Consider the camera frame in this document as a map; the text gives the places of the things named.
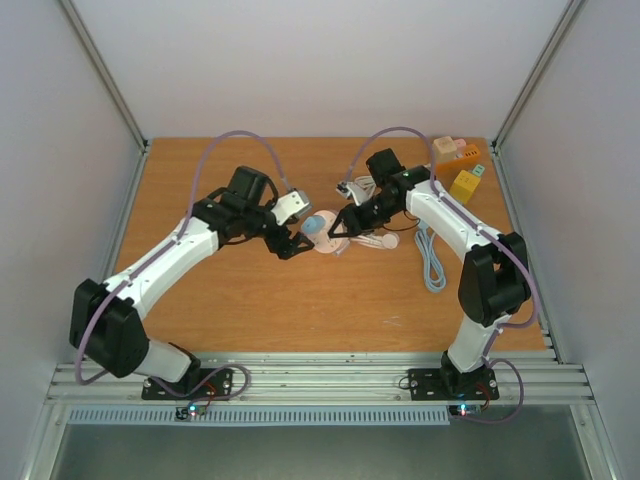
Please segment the light blue usb charger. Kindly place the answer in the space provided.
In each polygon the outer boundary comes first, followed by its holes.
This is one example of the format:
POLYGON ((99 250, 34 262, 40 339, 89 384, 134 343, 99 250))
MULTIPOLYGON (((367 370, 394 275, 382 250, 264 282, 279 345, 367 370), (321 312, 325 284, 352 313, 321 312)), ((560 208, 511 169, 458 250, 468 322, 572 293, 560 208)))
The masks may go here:
POLYGON ((305 235, 315 235, 320 232, 326 225, 326 220, 321 215, 312 215, 306 218, 301 225, 301 231, 305 235))

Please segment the yellow cube socket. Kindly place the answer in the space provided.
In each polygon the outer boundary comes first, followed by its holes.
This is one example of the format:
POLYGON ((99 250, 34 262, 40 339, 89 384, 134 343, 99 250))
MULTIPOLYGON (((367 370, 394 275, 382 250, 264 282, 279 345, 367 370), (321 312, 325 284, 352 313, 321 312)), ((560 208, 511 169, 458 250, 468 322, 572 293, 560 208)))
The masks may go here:
POLYGON ((450 186, 449 194, 464 205, 471 199, 480 182, 481 177, 471 171, 460 171, 450 186))

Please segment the green small plug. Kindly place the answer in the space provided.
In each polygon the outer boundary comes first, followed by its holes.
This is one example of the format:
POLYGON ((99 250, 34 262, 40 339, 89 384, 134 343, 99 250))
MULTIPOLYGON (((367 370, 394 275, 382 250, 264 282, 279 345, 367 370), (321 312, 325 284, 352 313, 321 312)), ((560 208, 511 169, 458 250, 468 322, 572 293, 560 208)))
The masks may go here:
POLYGON ((482 177, 485 172, 485 167, 481 164, 476 164, 471 170, 471 173, 477 177, 482 177))

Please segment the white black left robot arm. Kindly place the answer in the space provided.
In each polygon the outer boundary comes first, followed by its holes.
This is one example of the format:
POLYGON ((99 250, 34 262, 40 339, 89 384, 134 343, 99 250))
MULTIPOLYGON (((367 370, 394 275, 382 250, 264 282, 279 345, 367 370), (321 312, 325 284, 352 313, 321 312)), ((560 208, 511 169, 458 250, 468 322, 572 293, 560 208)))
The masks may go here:
POLYGON ((116 378, 156 377, 177 397, 192 397, 202 381, 195 358, 150 339, 144 319, 189 270, 225 246, 259 238, 281 260, 311 250, 312 242, 289 228, 310 207, 304 192, 279 194, 267 175, 237 168, 227 186, 192 203, 175 229, 134 264, 76 288, 70 328, 75 363, 89 358, 116 378))

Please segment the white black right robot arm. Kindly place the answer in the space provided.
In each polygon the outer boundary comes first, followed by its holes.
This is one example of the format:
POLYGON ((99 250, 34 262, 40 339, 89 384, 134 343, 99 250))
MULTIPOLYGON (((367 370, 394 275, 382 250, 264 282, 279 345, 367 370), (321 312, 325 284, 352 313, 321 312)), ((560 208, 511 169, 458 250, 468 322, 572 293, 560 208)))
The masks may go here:
POLYGON ((526 243, 519 234, 503 234, 473 216, 427 166, 407 169, 390 149, 375 153, 366 165, 377 193, 366 196, 353 182, 339 183, 338 192, 350 202, 339 211, 328 235, 355 238, 406 212, 451 248, 462 263, 458 300, 463 319, 442 354, 440 377, 450 396, 463 396, 484 374, 500 330, 531 297, 526 243))

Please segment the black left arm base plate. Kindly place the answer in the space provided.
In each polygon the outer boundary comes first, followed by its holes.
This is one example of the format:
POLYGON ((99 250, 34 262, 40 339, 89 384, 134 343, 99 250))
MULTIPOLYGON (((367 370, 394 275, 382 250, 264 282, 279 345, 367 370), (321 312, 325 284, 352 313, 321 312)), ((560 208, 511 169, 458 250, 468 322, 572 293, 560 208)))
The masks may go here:
POLYGON ((190 368, 177 382, 169 382, 155 377, 145 380, 141 399, 147 401, 186 401, 212 396, 221 398, 229 395, 234 386, 233 369, 229 367, 190 368))

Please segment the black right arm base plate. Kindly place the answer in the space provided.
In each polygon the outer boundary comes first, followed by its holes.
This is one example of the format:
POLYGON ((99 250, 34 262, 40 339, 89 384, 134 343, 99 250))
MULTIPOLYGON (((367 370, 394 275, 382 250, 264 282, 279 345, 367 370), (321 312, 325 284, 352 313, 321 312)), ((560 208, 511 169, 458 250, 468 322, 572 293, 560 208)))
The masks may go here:
POLYGON ((472 373, 445 374, 440 368, 413 368, 398 381, 412 401, 481 401, 500 398, 495 373, 481 367, 472 373))

